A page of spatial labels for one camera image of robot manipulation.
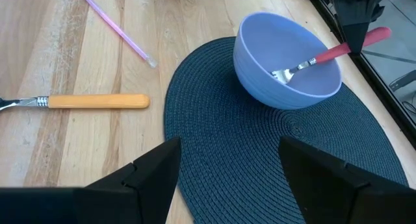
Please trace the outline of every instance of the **round woven placemat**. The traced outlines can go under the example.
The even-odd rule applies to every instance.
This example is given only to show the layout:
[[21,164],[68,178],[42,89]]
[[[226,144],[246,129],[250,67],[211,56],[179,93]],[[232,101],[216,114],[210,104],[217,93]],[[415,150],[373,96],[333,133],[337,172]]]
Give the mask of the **round woven placemat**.
[[182,139],[179,187],[195,223],[304,222],[280,165],[280,136],[408,185],[383,130],[346,86],[301,110],[265,106],[237,79],[234,41],[192,52],[166,94],[164,133]]

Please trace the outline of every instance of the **fork handle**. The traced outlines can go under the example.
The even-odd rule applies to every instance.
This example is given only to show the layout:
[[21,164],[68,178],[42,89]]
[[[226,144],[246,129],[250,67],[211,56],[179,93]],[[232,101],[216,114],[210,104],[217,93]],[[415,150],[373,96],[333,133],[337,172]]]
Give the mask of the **fork handle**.
[[[372,45],[377,43],[381,40],[389,38],[391,35],[391,29],[388,27],[378,27],[371,31],[369,31],[365,35],[363,47]],[[348,44],[346,42],[342,43],[341,45],[337,45],[334,48],[331,48],[320,55],[316,56],[317,63],[326,62],[331,59],[334,59],[338,56],[345,55],[351,52]]]
[[49,108],[146,108],[150,99],[144,94],[51,95]]

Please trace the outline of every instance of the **pink straw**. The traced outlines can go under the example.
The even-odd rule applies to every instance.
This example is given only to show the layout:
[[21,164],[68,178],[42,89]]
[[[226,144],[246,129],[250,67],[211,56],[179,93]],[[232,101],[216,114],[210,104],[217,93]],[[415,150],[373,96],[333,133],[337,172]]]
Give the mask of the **pink straw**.
[[157,62],[152,59],[149,55],[147,55],[137,44],[130,39],[128,35],[119,27],[113,20],[108,17],[104,11],[93,1],[93,0],[85,0],[124,40],[127,42],[148,64],[155,68],[157,66]]

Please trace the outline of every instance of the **wooden table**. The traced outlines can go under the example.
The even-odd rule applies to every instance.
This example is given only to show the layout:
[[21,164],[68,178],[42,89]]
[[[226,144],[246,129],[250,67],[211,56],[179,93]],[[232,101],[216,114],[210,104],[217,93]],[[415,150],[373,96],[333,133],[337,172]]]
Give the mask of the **wooden table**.
[[[143,62],[84,0],[0,0],[0,96],[145,93],[151,106],[5,110],[0,186],[84,186],[159,145],[164,96],[176,67],[205,42],[236,35],[251,12],[275,12],[328,47],[338,44],[309,0],[95,1],[159,67]],[[416,188],[416,151],[349,57],[338,62],[343,81],[379,121]],[[179,192],[168,223],[192,223]]]

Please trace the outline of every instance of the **blue bowl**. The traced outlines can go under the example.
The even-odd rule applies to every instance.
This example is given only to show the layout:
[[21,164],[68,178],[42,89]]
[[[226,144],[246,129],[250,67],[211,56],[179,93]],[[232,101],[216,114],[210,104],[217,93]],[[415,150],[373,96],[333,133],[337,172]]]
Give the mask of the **blue bowl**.
[[244,88],[260,102],[283,110],[314,105],[336,94],[341,72],[335,60],[303,69],[288,84],[271,71],[294,68],[327,50],[297,23],[266,12],[247,16],[240,24],[234,47],[234,66]]

